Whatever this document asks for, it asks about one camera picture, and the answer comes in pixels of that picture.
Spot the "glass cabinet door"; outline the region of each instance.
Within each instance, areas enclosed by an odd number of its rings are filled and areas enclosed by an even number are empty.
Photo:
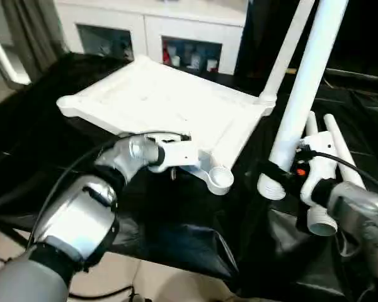
[[[221,43],[202,42],[161,37],[163,63],[175,67],[186,67],[194,71],[217,72],[221,57]]]
[[[130,32],[114,28],[77,24],[84,53],[133,61]]]
[[[147,55],[143,16],[67,4],[56,9],[70,51],[130,61]]]

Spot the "floor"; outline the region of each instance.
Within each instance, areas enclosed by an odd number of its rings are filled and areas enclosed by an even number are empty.
[[[15,257],[22,251],[19,245],[0,233],[1,258]],[[266,301],[258,298],[239,299],[216,278],[111,253],[105,254],[100,264],[92,268],[89,274],[78,273],[72,280],[71,291],[76,294],[97,295],[129,284],[135,286],[136,293],[152,299],[153,302]],[[101,301],[121,302],[127,296],[128,293],[125,293]]]

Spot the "white pvc pipe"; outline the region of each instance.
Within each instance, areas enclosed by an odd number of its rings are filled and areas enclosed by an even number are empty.
[[[300,0],[297,10],[292,18],[289,30],[284,38],[282,47],[277,55],[275,65],[270,72],[266,86],[259,95],[258,104],[275,106],[277,92],[282,84],[284,75],[289,68],[291,58],[295,52],[302,31],[307,23],[315,0]]]
[[[348,0],[321,0],[307,46],[302,56],[282,122],[269,160],[289,171],[306,125],[309,111],[333,48]],[[258,190],[266,198],[278,200],[285,196],[282,186],[262,174]]]
[[[353,157],[347,147],[343,135],[341,134],[335,117],[333,115],[325,115],[323,119],[325,121],[326,128],[332,134],[333,142],[335,143],[335,148],[338,153],[338,156],[341,159],[347,161],[349,164],[355,165]],[[359,173],[342,164],[339,164],[339,170],[344,181],[350,181],[354,183],[356,186],[365,189],[365,185]]]
[[[313,111],[310,111],[308,114],[306,133],[307,136],[318,133],[318,124],[316,123],[315,112]]]
[[[318,123],[313,111],[308,114],[306,134],[307,136],[318,134]],[[338,230],[337,222],[328,215],[326,208],[318,204],[312,206],[307,212],[307,227],[311,233],[318,236],[332,236]]]

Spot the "black cloth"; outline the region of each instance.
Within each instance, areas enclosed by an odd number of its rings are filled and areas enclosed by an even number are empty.
[[[65,118],[55,102],[124,65],[70,54],[0,105],[1,223],[30,230],[64,167],[110,137],[86,121]],[[205,77],[256,96],[264,84]],[[273,113],[252,133],[232,169],[229,194],[214,196],[201,180],[182,171],[172,181],[167,172],[143,169],[122,193],[121,228],[111,251],[220,277],[240,296],[281,301],[358,297],[369,284],[365,267],[342,259],[334,238],[296,229],[297,198],[270,202],[256,190],[257,160],[270,153],[293,81],[285,79]],[[334,114],[357,165],[378,179],[378,96],[321,86],[314,111],[321,127],[323,115]],[[65,185],[90,167],[90,161],[77,167]],[[356,271],[358,278],[352,276]]]
[[[249,4],[236,75],[269,75],[298,4],[299,0],[253,0]],[[315,1],[312,7],[291,68],[300,65],[318,4]],[[378,76],[378,0],[348,2],[328,68]]]

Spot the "white cabinet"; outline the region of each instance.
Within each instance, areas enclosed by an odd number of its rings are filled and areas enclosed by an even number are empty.
[[[73,5],[58,5],[57,12],[72,52],[120,59],[147,54],[142,15]]]
[[[163,45],[171,39],[183,40],[182,48],[189,45],[191,48],[196,46],[206,48],[203,52],[215,47],[217,50],[210,52],[214,52],[212,56],[218,61],[218,71],[222,74],[234,73],[242,32],[243,29],[238,26],[146,16],[147,47],[150,58],[162,63]],[[180,55],[180,65],[184,56],[184,53]],[[204,57],[204,61],[209,59],[206,55]]]
[[[180,66],[223,74],[234,73],[247,3],[55,0],[72,52],[129,59],[145,54],[156,62],[179,62]]]

